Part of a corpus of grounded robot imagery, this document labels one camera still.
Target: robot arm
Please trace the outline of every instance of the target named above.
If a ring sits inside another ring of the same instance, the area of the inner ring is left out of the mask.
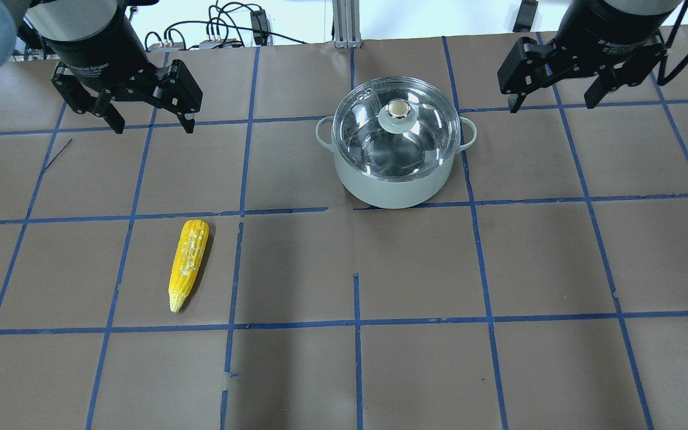
[[[116,0],[0,0],[0,31],[11,27],[0,44],[0,65],[12,52],[14,23],[24,15],[60,55],[52,84],[74,112],[102,118],[121,133],[125,121],[112,101],[142,101],[177,115],[193,133],[203,97],[198,84],[181,60],[161,68],[148,61]]]
[[[597,76],[585,92],[592,109],[622,85],[635,87],[667,54],[660,25],[682,0],[573,0],[557,36],[516,41],[497,72],[508,107],[562,79]]]

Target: pot lid knob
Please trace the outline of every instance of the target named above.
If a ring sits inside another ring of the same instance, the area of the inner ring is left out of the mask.
[[[389,113],[389,116],[393,117],[394,119],[402,119],[407,117],[407,115],[410,114],[410,110],[412,110],[410,104],[403,99],[393,99],[387,103],[387,112]]]
[[[416,110],[403,99],[392,99],[379,110],[379,125],[393,134],[410,131],[416,125]]]

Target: power adapter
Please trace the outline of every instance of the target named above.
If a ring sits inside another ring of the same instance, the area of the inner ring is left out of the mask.
[[[267,11],[251,11],[251,29],[254,30],[254,43],[257,46],[267,46],[270,35],[264,32],[270,31],[270,22],[267,21]]]

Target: metal frame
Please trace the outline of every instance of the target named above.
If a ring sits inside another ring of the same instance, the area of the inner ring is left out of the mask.
[[[333,46],[360,47],[360,0],[333,0]]]

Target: electrical connector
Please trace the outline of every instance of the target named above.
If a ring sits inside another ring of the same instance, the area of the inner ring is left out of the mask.
[[[185,44],[182,42],[172,42],[164,40],[157,44],[151,44],[148,47],[148,52],[175,52],[175,51],[185,51]]]

